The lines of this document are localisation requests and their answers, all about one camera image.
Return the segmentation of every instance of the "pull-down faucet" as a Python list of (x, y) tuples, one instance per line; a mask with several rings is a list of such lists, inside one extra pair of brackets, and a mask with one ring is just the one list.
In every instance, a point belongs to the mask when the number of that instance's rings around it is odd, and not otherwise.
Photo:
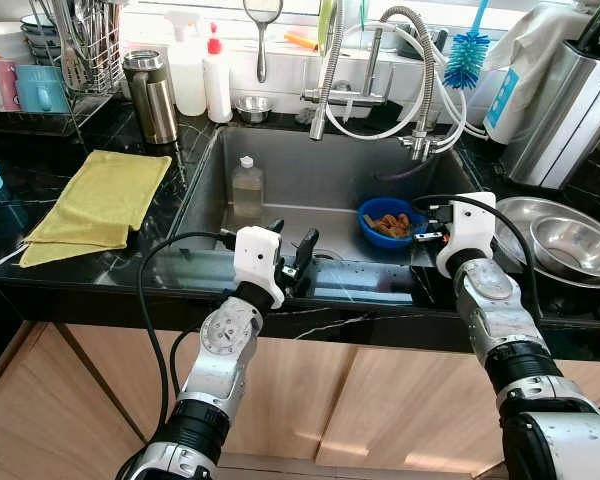
[[(373, 88), (374, 72), (376, 63), (378, 60), (378, 52), (380, 50), (380, 40), (382, 38), (382, 29), (376, 29), (373, 38), (373, 45), (371, 47), (371, 54), (369, 56), (369, 62), (367, 64), (367, 73), (364, 80), (364, 85), (361, 92), (352, 91), (331, 91), (333, 84), (333, 77), (338, 63), (338, 56), (340, 55), (340, 46), (342, 45), (342, 39), (344, 36), (344, 8), (343, 0), (337, 0), (334, 2), (333, 10), (331, 11), (331, 19), (333, 20), (333, 28), (329, 31), (329, 48), (327, 54), (320, 69), (320, 77), (318, 79), (318, 88), (316, 89), (305, 89), (302, 92), (302, 98), (310, 101), (317, 101), (318, 107), (316, 115), (311, 123), (311, 129), (309, 131), (309, 137), (313, 140), (322, 139), (322, 134), (325, 127), (325, 115), (327, 103), (332, 104), (347, 104), (351, 103), (354, 106), (366, 106), (372, 107), (374, 105), (381, 105), (387, 101), (389, 89), (391, 87), (392, 75), (389, 78), (389, 84), (386, 88), (384, 96), (371, 93)], [(423, 60), (425, 69), (425, 82), (424, 82), (424, 96), (422, 105), (420, 106), (420, 112), (418, 114), (418, 120), (416, 127), (412, 131), (410, 138), (403, 139), (403, 145), (410, 146), (411, 157), (414, 160), (424, 161), (428, 154), (428, 141), (426, 139), (427, 131), (427, 116), (431, 107), (431, 100), (433, 96), (433, 82), (434, 82), (434, 56), (431, 38), (426, 25), (416, 12), (408, 7), (395, 6), (389, 8), (382, 17), (381, 22), (386, 22), (393, 15), (401, 14), (406, 16), (414, 25), (418, 33), (418, 41), (422, 45), (423, 49)]]

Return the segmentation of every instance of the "wooden cabinet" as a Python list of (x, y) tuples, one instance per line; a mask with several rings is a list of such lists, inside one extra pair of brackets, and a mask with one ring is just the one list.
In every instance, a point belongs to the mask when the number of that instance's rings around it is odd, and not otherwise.
[[(69, 325), (71, 334), (145, 437), (160, 408), (158, 368), (144, 330)], [(166, 358), (177, 332), (158, 332)], [(184, 381), (198, 354), (199, 337), (180, 345), (177, 370)], [(356, 347), (259, 338), (247, 370), (247, 389), (224, 450), (314, 458)]]
[[(144, 330), (68, 328), (149, 437), (160, 383)], [(177, 333), (158, 336), (168, 356)], [(198, 342), (191, 334), (181, 344), (181, 382)], [(558, 363), (600, 405), (600, 363)], [(474, 355), (260, 338), (224, 451), (476, 475), (502, 461), (500, 438), (495, 394)]]
[[(600, 363), (558, 364), (600, 405)], [(473, 355), (359, 348), (316, 462), (477, 475), (502, 459), (495, 395)]]
[(0, 480), (110, 479), (140, 445), (56, 327), (35, 325), (0, 377)]

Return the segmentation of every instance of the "metal canister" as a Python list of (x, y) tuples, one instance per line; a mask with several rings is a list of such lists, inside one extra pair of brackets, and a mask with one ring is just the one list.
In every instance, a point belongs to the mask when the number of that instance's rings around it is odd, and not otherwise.
[(124, 74), (144, 139), (154, 144), (175, 141), (178, 122), (162, 55), (153, 50), (129, 52), (124, 57)]

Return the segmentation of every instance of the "yellow towel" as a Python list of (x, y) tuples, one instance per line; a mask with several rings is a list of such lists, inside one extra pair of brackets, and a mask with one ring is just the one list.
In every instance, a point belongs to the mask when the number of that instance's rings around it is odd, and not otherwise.
[(21, 267), (127, 246), (171, 159), (93, 151), (58, 201), (25, 238)]

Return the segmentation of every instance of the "white bottle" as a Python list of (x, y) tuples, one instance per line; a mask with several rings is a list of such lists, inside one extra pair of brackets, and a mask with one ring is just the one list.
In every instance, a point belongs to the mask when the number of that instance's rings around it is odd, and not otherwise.
[(207, 115), (212, 122), (227, 123), (233, 116), (229, 90), (229, 61), (222, 54), (222, 43), (215, 37), (215, 23), (211, 24), (211, 33), (207, 43), (209, 55), (202, 62), (207, 93)]
[(253, 166), (253, 158), (242, 157), (231, 175), (233, 211), (236, 217), (259, 218), (262, 215), (264, 176)]
[[(167, 52), (176, 106), (183, 115), (202, 115), (207, 108), (207, 98), (202, 73), (205, 51), (198, 30), (199, 15), (172, 10), (165, 14), (165, 18), (173, 23), (176, 34), (176, 43)], [(196, 28), (195, 37), (187, 35), (187, 27), (191, 25)]]

